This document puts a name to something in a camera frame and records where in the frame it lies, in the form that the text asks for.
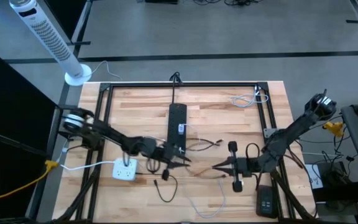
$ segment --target power strip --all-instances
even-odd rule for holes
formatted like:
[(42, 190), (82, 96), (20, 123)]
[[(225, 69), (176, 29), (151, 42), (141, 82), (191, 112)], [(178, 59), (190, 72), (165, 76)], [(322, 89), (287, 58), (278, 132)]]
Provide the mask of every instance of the power strip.
[(112, 168), (112, 177), (118, 180), (133, 181), (136, 176), (136, 168), (136, 159), (129, 159), (129, 165), (125, 166), (122, 158), (117, 158)]

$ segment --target yellow cable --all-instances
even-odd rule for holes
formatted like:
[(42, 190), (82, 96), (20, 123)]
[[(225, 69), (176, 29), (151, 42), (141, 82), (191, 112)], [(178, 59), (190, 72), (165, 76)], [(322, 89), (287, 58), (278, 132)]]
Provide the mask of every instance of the yellow cable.
[(11, 195), (11, 194), (14, 194), (14, 193), (16, 193), (16, 192), (18, 192), (18, 191), (20, 191), (20, 190), (25, 189), (25, 188), (28, 187), (28, 186), (31, 186), (31, 185), (37, 183), (38, 181), (40, 181), (41, 179), (43, 179), (53, 168), (55, 168), (56, 166), (58, 166), (58, 163), (55, 162), (55, 161), (48, 161), (48, 160), (47, 160), (47, 161), (45, 161), (45, 165), (47, 165), (47, 170), (46, 170), (45, 173), (42, 174), (39, 178), (33, 180), (32, 182), (30, 182), (30, 183), (28, 183), (28, 184), (26, 184), (26, 185), (24, 185), (24, 186), (22, 186), (22, 187), (19, 187), (18, 189), (15, 189), (15, 190), (13, 190), (13, 191), (11, 191), (11, 192), (8, 192), (8, 193), (6, 193), (6, 194), (0, 195), (0, 198), (7, 197), (7, 196), (9, 196), (9, 195)]

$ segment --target white cable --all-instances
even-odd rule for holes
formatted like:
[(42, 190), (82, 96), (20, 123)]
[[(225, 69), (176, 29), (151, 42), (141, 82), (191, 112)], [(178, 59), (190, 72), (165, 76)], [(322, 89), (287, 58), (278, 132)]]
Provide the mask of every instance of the white cable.
[(96, 166), (96, 165), (99, 165), (99, 164), (106, 164), (106, 163), (113, 164), (114, 161), (101, 161), (101, 162), (97, 162), (95, 164), (91, 164), (91, 165), (87, 165), (87, 166), (74, 167), (74, 168), (69, 168), (69, 167), (64, 166), (62, 164), (60, 164), (60, 166), (63, 167), (64, 169), (66, 169), (66, 170), (78, 170), (78, 169), (84, 169), (84, 168), (93, 167), (93, 166)]
[(60, 158), (62, 157), (63, 152), (64, 152), (64, 153), (66, 153), (66, 152), (67, 152), (67, 149), (65, 150), (65, 146), (66, 146), (67, 142), (68, 142), (68, 139), (66, 139), (65, 143), (63, 144), (62, 151), (60, 152), (60, 155), (59, 155), (59, 157), (58, 157), (58, 158), (57, 158), (57, 160), (56, 160), (56, 162), (57, 162), (57, 163), (59, 163), (59, 162), (60, 162)]
[(89, 75), (92, 75), (94, 72), (96, 72), (97, 69), (99, 68), (99, 66), (100, 66), (103, 62), (106, 62), (107, 72), (108, 72), (110, 75), (112, 75), (112, 76), (114, 76), (114, 77), (117, 77), (117, 78), (119, 78), (120, 80), (122, 80), (122, 78), (121, 78), (119, 75), (116, 75), (116, 74), (110, 72), (109, 63), (108, 63), (106, 60), (100, 62), (100, 64), (99, 64)]
[[(247, 98), (245, 98), (245, 96), (251, 96), (252, 99), (248, 100)], [(262, 101), (256, 101), (255, 100), (256, 96), (264, 96), (266, 99), (262, 100)], [(246, 102), (246, 104), (238, 104), (238, 103), (236, 103), (237, 100)], [(256, 86), (255, 86), (254, 94), (244, 94), (244, 95), (241, 95), (241, 96), (232, 96), (232, 97), (230, 97), (230, 102), (234, 106), (237, 106), (237, 107), (240, 107), (240, 108), (246, 108), (246, 107), (252, 106), (254, 103), (266, 103), (268, 100), (269, 100), (269, 96), (267, 96), (265, 94), (260, 94), (259, 90), (257, 89)]]
[(143, 169), (146, 169), (146, 167), (144, 167), (139, 161), (137, 161), (137, 163), (138, 163), (141, 167), (143, 167)]
[(195, 130), (195, 131), (196, 131), (196, 134), (197, 134), (198, 144), (201, 144), (201, 138), (200, 138), (200, 136), (199, 136), (199, 134), (198, 134), (197, 129), (196, 129), (195, 127), (193, 127), (192, 125), (190, 125), (190, 124), (182, 124), (182, 125), (189, 126), (189, 127), (193, 128), (193, 130)]
[(322, 153), (313, 153), (313, 152), (302, 152), (302, 154), (316, 155), (316, 156), (332, 156), (332, 157), (337, 157), (338, 156), (338, 155), (332, 155), (332, 154), (322, 154)]
[(166, 142), (165, 139), (162, 139), (162, 138), (157, 138), (157, 137), (154, 137), (154, 136), (143, 136), (145, 138), (151, 138), (151, 139), (154, 139), (154, 140), (159, 140), (159, 141), (162, 141), (162, 142)]
[(191, 206), (193, 206), (194, 210), (196, 211), (196, 213), (199, 216), (201, 216), (203, 218), (213, 218), (213, 217), (215, 217), (216, 214), (218, 214), (226, 206), (226, 195), (224, 194), (224, 191), (223, 191), (222, 179), (218, 180), (218, 185), (219, 185), (219, 187), (221, 189), (221, 192), (222, 192), (222, 195), (223, 195), (223, 203), (212, 215), (203, 215), (200, 211), (198, 211), (198, 209), (197, 209), (196, 205), (194, 204), (194, 202), (192, 201), (192, 199), (187, 195), (187, 192), (186, 192), (186, 180), (183, 179), (183, 190), (185, 191), (185, 196), (190, 201)]

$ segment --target black power strip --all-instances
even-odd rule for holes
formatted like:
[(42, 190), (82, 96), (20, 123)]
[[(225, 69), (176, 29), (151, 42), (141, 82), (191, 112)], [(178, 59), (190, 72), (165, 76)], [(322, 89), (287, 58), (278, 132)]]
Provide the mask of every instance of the black power strip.
[(172, 103), (169, 106), (167, 144), (176, 147), (180, 153), (186, 152), (187, 105)]

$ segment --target black curtain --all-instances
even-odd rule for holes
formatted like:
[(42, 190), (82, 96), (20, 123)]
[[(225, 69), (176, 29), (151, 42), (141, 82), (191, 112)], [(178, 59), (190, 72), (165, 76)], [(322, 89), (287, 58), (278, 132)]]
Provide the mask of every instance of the black curtain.
[(71, 40), (86, 0), (45, 0), (45, 2)]
[[(47, 151), (55, 103), (0, 58), (0, 135)], [(45, 171), (45, 156), (0, 141), (0, 195)], [(24, 217), (35, 185), (0, 199), (0, 218)]]

